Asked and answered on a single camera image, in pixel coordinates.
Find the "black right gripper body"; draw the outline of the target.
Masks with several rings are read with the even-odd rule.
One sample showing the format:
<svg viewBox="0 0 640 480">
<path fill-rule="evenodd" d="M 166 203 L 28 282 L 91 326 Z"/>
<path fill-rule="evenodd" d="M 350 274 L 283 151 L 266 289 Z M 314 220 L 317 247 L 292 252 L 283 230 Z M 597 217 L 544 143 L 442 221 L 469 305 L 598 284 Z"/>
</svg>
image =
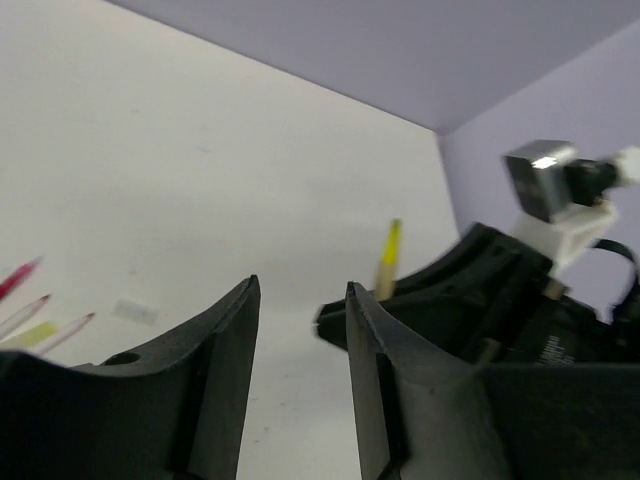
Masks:
<svg viewBox="0 0 640 480">
<path fill-rule="evenodd" d="M 610 322 L 596 311 L 565 294 L 555 298 L 546 292 L 537 308 L 486 326 L 476 335 L 478 343 L 467 347 L 467 360 L 534 363 L 564 366 L 575 363 L 637 363 L 639 361 L 639 261 L 626 245 L 599 239 L 593 249 L 619 255 L 631 264 L 626 293 L 610 308 Z"/>
</svg>

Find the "yellow highlighter pen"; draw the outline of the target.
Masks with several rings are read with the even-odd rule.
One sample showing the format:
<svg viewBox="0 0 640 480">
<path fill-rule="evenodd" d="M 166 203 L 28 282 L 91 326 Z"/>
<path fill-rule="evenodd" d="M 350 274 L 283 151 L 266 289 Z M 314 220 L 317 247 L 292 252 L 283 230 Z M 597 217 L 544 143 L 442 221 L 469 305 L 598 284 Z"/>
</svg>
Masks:
<svg viewBox="0 0 640 480">
<path fill-rule="evenodd" d="M 388 300 L 393 295 L 401 238 L 402 220 L 394 218 L 391 221 L 386 243 L 376 272 L 374 297 L 378 302 Z"/>
</svg>

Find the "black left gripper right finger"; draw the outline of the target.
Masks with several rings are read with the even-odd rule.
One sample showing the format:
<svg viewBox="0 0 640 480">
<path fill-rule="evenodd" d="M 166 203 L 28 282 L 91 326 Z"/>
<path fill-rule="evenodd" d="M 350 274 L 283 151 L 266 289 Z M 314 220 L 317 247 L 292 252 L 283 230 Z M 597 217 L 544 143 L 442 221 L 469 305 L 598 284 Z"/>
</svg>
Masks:
<svg viewBox="0 0 640 480">
<path fill-rule="evenodd" d="M 639 369 L 473 365 L 430 343 L 361 285 L 346 332 L 365 479 L 635 479 Z"/>
</svg>

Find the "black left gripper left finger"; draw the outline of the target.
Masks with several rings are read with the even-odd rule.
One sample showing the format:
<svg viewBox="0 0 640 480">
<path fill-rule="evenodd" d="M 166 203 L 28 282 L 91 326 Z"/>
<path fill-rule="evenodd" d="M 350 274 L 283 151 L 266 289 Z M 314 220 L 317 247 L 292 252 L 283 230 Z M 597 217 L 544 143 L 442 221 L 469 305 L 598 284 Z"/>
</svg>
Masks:
<svg viewBox="0 0 640 480">
<path fill-rule="evenodd" d="M 99 365 L 1 355 L 5 479 L 232 479 L 259 324 L 250 276 Z"/>
</svg>

